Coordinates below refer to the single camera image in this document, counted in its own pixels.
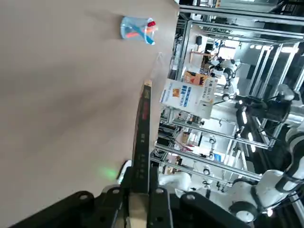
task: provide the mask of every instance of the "box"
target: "box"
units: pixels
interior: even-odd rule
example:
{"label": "box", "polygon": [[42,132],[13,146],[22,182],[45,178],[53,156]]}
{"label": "box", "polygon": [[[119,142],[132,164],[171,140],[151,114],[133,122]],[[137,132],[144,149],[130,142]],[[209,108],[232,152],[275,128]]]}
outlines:
{"label": "box", "polygon": [[161,103],[209,119],[215,99],[217,78],[206,77],[203,85],[167,79]]}
{"label": "box", "polygon": [[197,86],[204,86],[205,81],[207,80],[208,75],[203,75],[200,73],[193,73],[186,71],[184,76],[184,82],[190,83]]}

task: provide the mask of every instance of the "beige table surface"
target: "beige table surface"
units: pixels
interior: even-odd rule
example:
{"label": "beige table surface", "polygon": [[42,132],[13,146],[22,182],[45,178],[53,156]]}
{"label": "beige table surface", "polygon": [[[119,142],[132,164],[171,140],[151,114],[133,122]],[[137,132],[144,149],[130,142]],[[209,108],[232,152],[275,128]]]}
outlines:
{"label": "beige table surface", "polygon": [[[173,0],[0,0],[0,227],[115,183],[149,77],[155,139],[177,13]],[[152,17],[156,45],[121,40],[122,15]]]}

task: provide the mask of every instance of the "sign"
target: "sign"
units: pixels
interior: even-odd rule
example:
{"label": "sign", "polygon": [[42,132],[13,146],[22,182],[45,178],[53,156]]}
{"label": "sign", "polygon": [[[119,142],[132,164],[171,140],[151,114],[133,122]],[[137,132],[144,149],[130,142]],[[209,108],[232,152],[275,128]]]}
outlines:
{"label": "sign", "polygon": [[167,79],[161,103],[209,119],[217,82],[217,78],[207,77],[204,84],[199,86]]}
{"label": "sign", "polygon": [[217,160],[218,162],[221,162],[222,156],[220,156],[219,154],[214,153],[214,160]]}

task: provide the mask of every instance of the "wire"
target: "wire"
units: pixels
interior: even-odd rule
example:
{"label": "wire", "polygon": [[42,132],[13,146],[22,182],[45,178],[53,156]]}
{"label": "wire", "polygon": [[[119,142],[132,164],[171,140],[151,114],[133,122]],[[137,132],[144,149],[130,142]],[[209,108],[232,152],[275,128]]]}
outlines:
{"label": "wire", "polygon": [[184,146],[183,144],[181,144],[179,141],[177,141],[176,139],[174,139],[172,136],[169,136],[169,135],[166,135],[165,138],[169,139],[171,143],[177,143],[179,144],[180,146],[182,146],[183,148],[186,148],[188,149],[187,146]]}
{"label": "wire", "polygon": [[271,99],[274,99],[274,98],[278,98],[279,96],[280,96],[280,95],[273,96],[273,97],[271,97],[271,98],[267,99],[267,101],[269,101],[269,100],[271,100]]}
{"label": "wire", "polygon": [[286,198],[282,199],[281,201],[276,202],[276,203],[273,203],[273,204],[267,206],[267,207],[265,208],[265,210],[267,210],[268,208],[271,208],[271,207],[273,207],[273,206],[275,206],[275,205],[278,205],[278,204],[282,203],[283,201],[288,200],[288,199],[290,199],[290,197],[293,197],[293,196],[295,196],[295,195],[297,195],[297,194],[298,194],[298,192],[296,192],[296,193],[294,193],[294,194],[292,194],[292,195],[290,195],[290,196],[287,196]]}
{"label": "wire", "polygon": [[229,183],[232,183],[232,182],[227,181],[227,182],[224,184],[223,189],[224,189],[224,188],[226,187],[226,185],[229,184]]}
{"label": "wire", "polygon": [[278,125],[280,125],[281,123],[282,123],[282,121],[278,122],[277,124],[273,125],[272,127],[263,128],[261,131],[259,131],[259,133],[260,133],[260,132],[263,132],[263,131],[265,131],[265,130],[273,129],[273,128],[277,127]]}
{"label": "wire", "polygon": [[213,105],[218,105],[218,104],[223,103],[223,102],[226,102],[226,101],[219,101],[219,102],[214,103]]}
{"label": "wire", "polygon": [[[292,195],[290,195],[288,198],[285,198],[285,199],[283,199],[282,201],[280,201],[279,203],[281,203],[281,202],[283,202],[283,201],[285,201],[285,200],[288,200],[288,199],[290,199],[292,196],[295,196],[295,195],[297,195],[297,194],[298,194],[298,193],[292,194]],[[299,198],[297,198],[296,200],[290,201],[290,202],[285,203],[285,204],[282,204],[282,205],[280,205],[280,206],[278,206],[278,207],[275,207],[274,209],[284,208],[284,207],[287,207],[287,206],[289,206],[289,205],[292,205],[294,202],[297,202],[297,201],[301,200],[301,199],[303,198],[303,196],[304,196],[304,193],[302,193],[301,196],[300,196]]]}

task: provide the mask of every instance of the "clear plastic cup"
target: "clear plastic cup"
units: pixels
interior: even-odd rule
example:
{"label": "clear plastic cup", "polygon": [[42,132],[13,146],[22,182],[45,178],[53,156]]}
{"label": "clear plastic cup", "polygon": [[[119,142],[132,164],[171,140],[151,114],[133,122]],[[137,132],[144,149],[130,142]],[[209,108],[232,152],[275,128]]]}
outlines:
{"label": "clear plastic cup", "polygon": [[157,27],[156,25],[148,27],[148,23],[152,21],[152,18],[124,17],[120,25],[122,38],[128,40],[141,40],[146,44],[154,45],[155,42],[153,38]]}

